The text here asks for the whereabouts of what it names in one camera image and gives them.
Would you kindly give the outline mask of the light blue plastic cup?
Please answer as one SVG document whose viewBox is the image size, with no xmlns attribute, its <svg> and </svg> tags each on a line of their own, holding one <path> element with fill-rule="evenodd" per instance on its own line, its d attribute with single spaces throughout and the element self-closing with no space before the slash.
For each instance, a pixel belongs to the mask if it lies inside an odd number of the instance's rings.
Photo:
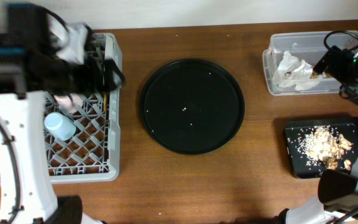
<svg viewBox="0 0 358 224">
<path fill-rule="evenodd" d="M 54 138 L 62 141 L 69 140 L 76 133 L 73 121 L 57 112 L 46 115 L 44 126 Z"/>
</svg>

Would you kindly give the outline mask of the peanut shells and rice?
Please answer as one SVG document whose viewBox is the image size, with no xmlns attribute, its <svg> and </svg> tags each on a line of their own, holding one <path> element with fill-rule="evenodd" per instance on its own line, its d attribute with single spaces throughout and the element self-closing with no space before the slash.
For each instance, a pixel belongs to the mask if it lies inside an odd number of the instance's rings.
<svg viewBox="0 0 358 224">
<path fill-rule="evenodd" d="M 306 159 L 305 166 L 309 170 L 318 166 L 330 170 L 351 170 L 352 162 L 344 159 L 344 156 L 349 151 L 353 153 L 354 143 L 338 132 L 337 128 L 329 125 L 301 128 L 296 138 L 288 139 L 288 143 L 294 145 L 301 159 Z"/>
</svg>

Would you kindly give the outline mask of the pink plastic cup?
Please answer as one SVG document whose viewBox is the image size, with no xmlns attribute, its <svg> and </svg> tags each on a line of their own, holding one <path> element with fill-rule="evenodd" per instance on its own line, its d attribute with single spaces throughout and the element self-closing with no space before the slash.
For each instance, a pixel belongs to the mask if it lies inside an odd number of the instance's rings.
<svg viewBox="0 0 358 224">
<path fill-rule="evenodd" d="M 53 96 L 57 102 L 57 104 L 62 107 L 62 110 L 68 113 L 76 113 L 77 108 L 81 108 L 83 106 L 83 100 L 77 94 L 69 94 L 65 96 Z"/>
</svg>

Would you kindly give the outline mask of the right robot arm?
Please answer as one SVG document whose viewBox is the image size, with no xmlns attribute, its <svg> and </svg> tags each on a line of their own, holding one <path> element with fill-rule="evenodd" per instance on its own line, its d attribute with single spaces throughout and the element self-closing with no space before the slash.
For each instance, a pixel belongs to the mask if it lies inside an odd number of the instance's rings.
<svg viewBox="0 0 358 224">
<path fill-rule="evenodd" d="M 358 106 L 357 44 L 325 43 L 326 53 L 311 73 L 340 84 L 339 96 Z M 303 205 L 283 210 L 275 223 L 344 223 L 358 220 L 358 123 L 354 118 L 292 121 L 283 131 L 296 177 L 319 179 L 318 193 Z"/>
</svg>

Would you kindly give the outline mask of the gold snack wrapper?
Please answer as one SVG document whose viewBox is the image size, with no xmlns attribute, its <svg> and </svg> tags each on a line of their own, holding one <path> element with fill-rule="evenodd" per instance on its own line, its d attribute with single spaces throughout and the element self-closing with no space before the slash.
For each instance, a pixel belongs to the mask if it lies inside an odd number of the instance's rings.
<svg viewBox="0 0 358 224">
<path fill-rule="evenodd" d="M 317 73 L 315 71 L 312 72 L 310 79 L 317 79 L 317 78 L 331 78 L 332 76 L 328 73 Z"/>
</svg>

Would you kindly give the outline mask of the white napkin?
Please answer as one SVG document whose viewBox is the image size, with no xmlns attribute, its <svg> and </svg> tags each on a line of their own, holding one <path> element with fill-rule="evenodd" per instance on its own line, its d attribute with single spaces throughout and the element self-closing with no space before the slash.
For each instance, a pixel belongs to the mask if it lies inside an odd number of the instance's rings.
<svg viewBox="0 0 358 224">
<path fill-rule="evenodd" d="M 296 91 L 302 91 L 315 87 L 322 79 L 320 75 L 314 77 L 312 65 L 293 56 L 289 51 L 285 51 L 272 82 L 279 88 L 294 86 Z"/>
</svg>

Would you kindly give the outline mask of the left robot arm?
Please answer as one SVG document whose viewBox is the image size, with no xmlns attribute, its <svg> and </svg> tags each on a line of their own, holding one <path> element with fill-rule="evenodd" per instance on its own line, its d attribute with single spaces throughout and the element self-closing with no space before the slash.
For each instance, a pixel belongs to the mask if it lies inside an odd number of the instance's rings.
<svg viewBox="0 0 358 224">
<path fill-rule="evenodd" d="M 29 2 L 6 5 L 0 37 L 0 223 L 93 223 L 79 196 L 54 182 L 119 174 L 115 36 L 67 24 Z"/>
</svg>

